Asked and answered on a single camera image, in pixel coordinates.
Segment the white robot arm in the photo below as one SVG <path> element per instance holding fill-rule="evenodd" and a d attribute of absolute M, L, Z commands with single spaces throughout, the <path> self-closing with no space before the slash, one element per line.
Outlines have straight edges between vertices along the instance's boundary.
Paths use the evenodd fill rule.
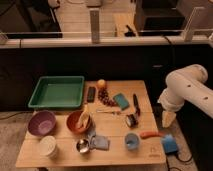
<path fill-rule="evenodd" d="M 213 119 L 213 90 L 205 86 L 207 70 L 193 64 L 170 72 L 165 79 L 166 88 L 158 98 L 163 108 L 162 126 L 168 128 L 176 119 L 186 101 L 192 103 Z"/>

